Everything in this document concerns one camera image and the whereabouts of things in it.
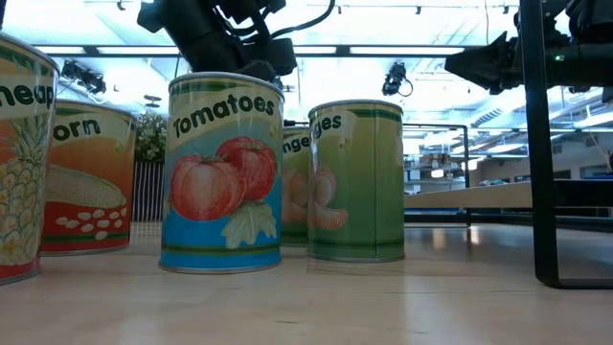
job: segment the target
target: black metal stand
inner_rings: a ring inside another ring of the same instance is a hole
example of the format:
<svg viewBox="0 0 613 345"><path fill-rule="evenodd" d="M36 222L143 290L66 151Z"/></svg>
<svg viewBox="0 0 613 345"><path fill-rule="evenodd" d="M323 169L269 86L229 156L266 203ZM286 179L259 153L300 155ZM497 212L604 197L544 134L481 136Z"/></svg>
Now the black metal stand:
<svg viewBox="0 0 613 345"><path fill-rule="evenodd" d="M611 279L562 279L556 235L556 195L549 130L543 14L540 0L520 0L521 50L534 208L536 278L552 288L613 288Z"/></svg>
<svg viewBox="0 0 613 345"><path fill-rule="evenodd" d="M403 128L405 127L417 127L417 128L453 128L453 129L460 129L462 131L463 134L463 140L462 140L462 145L464 146L464 161L465 161L465 166L464 166L464 177L465 177L465 187L466 188L470 188L470 170L468 168L468 160L470 159L469 156L469 151L468 151L468 127L464 126L464 125L437 125L437 124L403 124L402 125ZM415 222L412 220L412 215L404 215L404 222L405 223L410 223L410 222ZM468 236L470 236L470 226L472 225L471 223L471 219L470 219L470 210L469 209L465 209L464 210L464 214L463 214L463 221L461 222L465 222L466 226L444 226L443 228L445 229L453 229L453 228L461 228L461 229L466 229L466 234ZM432 227L432 228L441 228L440 226L416 226L416 228L428 228L428 227Z"/></svg>

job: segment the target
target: tin can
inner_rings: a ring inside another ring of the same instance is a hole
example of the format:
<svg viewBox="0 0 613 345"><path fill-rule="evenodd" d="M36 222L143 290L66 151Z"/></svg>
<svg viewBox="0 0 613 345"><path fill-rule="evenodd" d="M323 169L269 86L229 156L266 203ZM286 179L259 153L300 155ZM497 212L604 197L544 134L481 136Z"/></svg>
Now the tin can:
<svg viewBox="0 0 613 345"><path fill-rule="evenodd" d="M281 261L283 104L272 84L237 74L170 83L163 269L233 273Z"/></svg>
<svg viewBox="0 0 613 345"><path fill-rule="evenodd" d="M308 118L308 255L348 262L402 259L402 109L342 101L317 106Z"/></svg>
<svg viewBox="0 0 613 345"><path fill-rule="evenodd" d="M34 276L57 65L0 34L0 285Z"/></svg>
<svg viewBox="0 0 613 345"><path fill-rule="evenodd" d="M57 101L43 255L128 245L136 126L134 116L114 108Z"/></svg>
<svg viewBox="0 0 613 345"><path fill-rule="evenodd" d="M281 245L307 246L308 127L284 128L284 172Z"/></svg>

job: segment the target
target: potted plant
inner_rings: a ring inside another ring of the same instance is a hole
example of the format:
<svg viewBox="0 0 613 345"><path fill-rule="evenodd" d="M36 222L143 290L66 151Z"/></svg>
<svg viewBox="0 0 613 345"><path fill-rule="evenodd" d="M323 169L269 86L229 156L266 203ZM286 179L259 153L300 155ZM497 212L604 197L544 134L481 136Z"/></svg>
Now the potted plant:
<svg viewBox="0 0 613 345"><path fill-rule="evenodd" d="M138 118L134 152L133 221L162 220L162 187L167 119L145 113Z"/></svg>

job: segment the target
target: green leaf illustration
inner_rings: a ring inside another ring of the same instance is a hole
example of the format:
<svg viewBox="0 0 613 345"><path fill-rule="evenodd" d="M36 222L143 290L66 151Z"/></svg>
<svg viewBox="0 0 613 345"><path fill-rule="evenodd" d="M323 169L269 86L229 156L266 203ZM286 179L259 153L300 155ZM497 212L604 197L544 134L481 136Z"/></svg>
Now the green leaf illustration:
<svg viewBox="0 0 613 345"><path fill-rule="evenodd" d="M276 221L272 209L265 202L245 202L230 215L230 221L221 235L226 238L226 247L238 248L241 242L256 243L260 231L267 238L277 238Z"/></svg>

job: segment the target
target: table surface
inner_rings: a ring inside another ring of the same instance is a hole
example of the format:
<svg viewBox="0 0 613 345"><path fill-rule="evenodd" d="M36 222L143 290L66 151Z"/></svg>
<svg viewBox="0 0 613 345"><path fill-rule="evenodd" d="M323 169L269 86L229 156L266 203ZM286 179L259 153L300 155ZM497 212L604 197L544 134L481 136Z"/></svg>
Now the table surface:
<svg viewBox="0 0 613 345"><path fill-rule="evenodd" d="M559 231L562 273L613 277L613 235ZM284 249L233 275L157 267L158 224L101 255L44 258L0 287L0 344L606 344L613 292L533 275L532 229L407 229L404 261L341 264Z"/></svg>

